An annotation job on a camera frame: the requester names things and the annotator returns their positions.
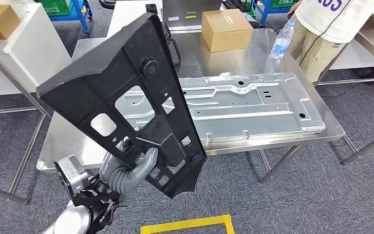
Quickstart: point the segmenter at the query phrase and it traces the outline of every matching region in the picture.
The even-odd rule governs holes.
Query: stamped aluminum plate
[[[300,136],[326,127],[293,73],[179,81],[202,142]],[[154,115],[139,87],[128,90],[115,106],[132,126],[142,127]],[[171,98],[163,107],[174,109]]]

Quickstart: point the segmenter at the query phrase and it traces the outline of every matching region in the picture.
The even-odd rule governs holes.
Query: bottle cap
[[[295,21],[293,19],[290,19],[290,20],[287,21],[287,25],[293,26],[293,25],[295,25]]]

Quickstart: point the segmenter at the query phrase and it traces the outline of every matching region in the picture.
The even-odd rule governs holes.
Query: gray carpet floor
[[[104,37],[112,11],[94,0],[90,5],[94,12],[90,37]],[[271,15],[266,27],[278,30],[285,22],[285,15]],[[76,41],[85,38],[79,23],[57,22],[54,26],[72,54]],[[352,70],[338,70],[330,71],[325,79],[355,77]],[[321,86],[318,91],[353,142],[362,147],[374,139],[374,83],[354,86]],[[0,108],[27,105],[20,95],[0,96]],[[38,117],[38,112],[0,115],[0,188],[9,189]],[[45,120],[17,191],[31,202],[19,206],[0,199],[0,234],[39,233],[68,202],[57,176],[35,168],[48,126],[49,120]],[[267,150],[271,165],[287,150]],[[136,234],[144,225],[230,214],[238,234],[374,234],[374,150],[341,166],[339,159],[349,154],[342,140],[304,146],[265,185],[258,182],[265,171],[257,152],[210,156],[196,192],[169,199],[142,182],[125,196],[129,206],[119,209],[115,222],[102,233]],[[218,234],[225,230],[223,225],[214,225],[168,233]]]

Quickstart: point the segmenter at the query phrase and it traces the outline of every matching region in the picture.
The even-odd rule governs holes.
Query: white cabinet
[[[28,12],[0,53],[0,62],[28,92],[71,63],[64,44],[40,3],[30,3]],[[19,90],[0,71],[0,95]]]

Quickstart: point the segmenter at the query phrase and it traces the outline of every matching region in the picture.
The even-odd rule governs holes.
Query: black plastic panel
[[[119,97],[136,85],[155,111],[154,118],[139,131],[114,106]],[[146,180],[167,196],[173,198],[181,192],[194,191],[207,156],[156,15],[144,14],[124,27],[39,86],[37,94],[131,169],[141,153],[150,147],[158,148],[158,163],[153,171],[159,169],[159,173],[147,176]],[[162,103],[168,97],[175,109],[166,114]],[[108,136],[102,136],[91,126],[92,119],[101,113],[116,124]],[[186,136],[190,144],[184,146],[181,141]],[[116,145],[124,137],[130,138],[130,146],[121,152]]]

